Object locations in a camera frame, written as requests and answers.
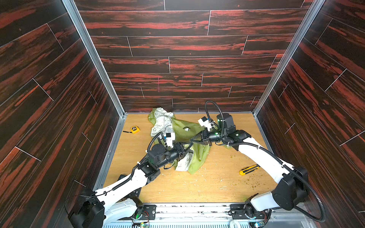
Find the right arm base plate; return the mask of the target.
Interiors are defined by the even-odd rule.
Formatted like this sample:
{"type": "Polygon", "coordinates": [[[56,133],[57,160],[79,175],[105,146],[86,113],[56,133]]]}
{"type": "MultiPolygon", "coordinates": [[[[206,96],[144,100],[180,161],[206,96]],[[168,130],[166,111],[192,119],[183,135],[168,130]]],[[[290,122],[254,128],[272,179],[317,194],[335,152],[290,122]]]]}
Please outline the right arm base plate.
{"type": "Polygon", "coordinates": [[[266,209],[263,211],[257,211],[250,204],[231,204],[228,215],[233,219],[264,219],[267,220],[270,217],[272,210],[266,209]]]}

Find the green jacket with printed lining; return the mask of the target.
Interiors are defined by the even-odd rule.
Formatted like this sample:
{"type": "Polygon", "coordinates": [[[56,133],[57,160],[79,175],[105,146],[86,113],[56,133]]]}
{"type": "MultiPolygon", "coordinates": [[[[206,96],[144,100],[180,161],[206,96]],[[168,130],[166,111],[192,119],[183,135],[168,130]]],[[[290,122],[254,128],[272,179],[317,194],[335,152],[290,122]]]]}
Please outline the green jacket with printed lining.
{"type": "Polygon", "coordinates": [[[154,108],[149,114],[148,120],[153,124],[151,137],[159,132],[164,135],[175,133],[176,143],[184,143],[185,148],[190,144],[192,145],[188,154],[175,164],[176,171],[186,171],[193,175],[203,166],[209,154],[210,146],[191,142],[191,138],[200,133],[204,129],[203,127],[198,123],[177,119],[172,112],[167,112],[161,107],[154,108]]]}

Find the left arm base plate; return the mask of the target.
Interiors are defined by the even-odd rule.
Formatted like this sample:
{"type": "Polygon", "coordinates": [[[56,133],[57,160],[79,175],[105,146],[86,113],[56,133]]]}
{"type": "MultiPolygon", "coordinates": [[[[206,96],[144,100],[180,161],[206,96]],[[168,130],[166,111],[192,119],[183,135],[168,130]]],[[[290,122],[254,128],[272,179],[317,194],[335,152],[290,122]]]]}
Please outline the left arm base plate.
{"type": "Polygon", "coordinates": [[[144,204],[143,206],[139,206],[132,218],[135,220],[155,220],[156,208],[157,206],[154,204],[144,204]]]}

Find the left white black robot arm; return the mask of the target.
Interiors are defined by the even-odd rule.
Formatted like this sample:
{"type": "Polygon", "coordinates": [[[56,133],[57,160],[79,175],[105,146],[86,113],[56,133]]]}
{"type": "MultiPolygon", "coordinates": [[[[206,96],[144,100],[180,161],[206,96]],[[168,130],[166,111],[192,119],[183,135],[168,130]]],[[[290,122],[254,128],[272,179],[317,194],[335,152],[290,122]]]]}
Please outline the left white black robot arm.
{"type": "Polygon", "coordinates": [[[83,190],[76,198],[68,219],[74,228],[101,228],[112,218],[112,207],[133,191],[154,181],[160,168],[180,161],[190,151],[192,142],[174,142],[172,148],[164,144],[149,145],[145,157],[132,169],[130,175],[93,191],[83,190]]]}

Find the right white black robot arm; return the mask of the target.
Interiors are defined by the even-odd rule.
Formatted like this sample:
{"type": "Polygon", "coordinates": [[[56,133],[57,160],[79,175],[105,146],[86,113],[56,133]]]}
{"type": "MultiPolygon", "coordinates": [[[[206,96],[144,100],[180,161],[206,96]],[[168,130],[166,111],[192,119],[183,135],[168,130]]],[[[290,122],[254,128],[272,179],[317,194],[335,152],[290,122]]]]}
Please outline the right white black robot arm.
{"type": "Polygon", "coordinates": [[[301,213],[308,213],[298,207],[311,192],[306,169],[295,168],[288,162],[277,157],[262,147],[250,134],[236,129],[233,117],[228,113],[219,114],[217,123],[209,117],[202,117],[198,123],[204,129],[198,133],[199,144],[212,145],[222,142],[238,152],[248,156],[260,168],[266,171],[276,182],[277,186],[270,192],[251,196],[244,203],[244,213],[250,219],[257,218],[273,208],[292,209],[301,213]]]}

